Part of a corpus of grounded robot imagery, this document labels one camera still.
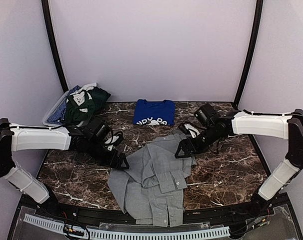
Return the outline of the grey button shirt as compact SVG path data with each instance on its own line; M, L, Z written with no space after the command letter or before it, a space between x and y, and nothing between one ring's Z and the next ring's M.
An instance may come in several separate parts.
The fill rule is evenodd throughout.
M180 141L186 137L179 130L157 137L127 157L129 169L111 170L107 185L120 209L120 202L129 199L130 195L153 204L159 203L160 199L171 203L174 197L182 202L184 209L186 178L196 165L193 156L175 158Z

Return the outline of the blue printed t-shirt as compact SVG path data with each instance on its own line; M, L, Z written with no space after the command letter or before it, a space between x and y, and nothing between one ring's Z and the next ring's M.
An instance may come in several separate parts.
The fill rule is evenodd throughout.
M140 126L173 126L176 104L171 100L136 102L133 124Z

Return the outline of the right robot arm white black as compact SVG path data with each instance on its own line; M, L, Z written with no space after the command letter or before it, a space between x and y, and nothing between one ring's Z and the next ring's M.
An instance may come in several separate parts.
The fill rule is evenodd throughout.
M205 104L194 116L202 129L179 142L174 155L177 159L204 153L215 142L230 136L252 135L287 142L285 156L250 198L246 212L251 217L259 216L279 191L303 170L302 109L285 113L232 110L220 114L210 104Z

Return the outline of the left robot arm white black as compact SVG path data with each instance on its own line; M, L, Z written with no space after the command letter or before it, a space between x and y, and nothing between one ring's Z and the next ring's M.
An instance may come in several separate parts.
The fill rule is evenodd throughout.
M0 119L0 178L31 197L51 218L62 214L62 206L50 187L38 181L13 158L14 152L31 150L76 151L92 157L96 163L117 170L130 165L123 152L116 150L123 141L121 131L114 133L99 118L87 124L27 126Z

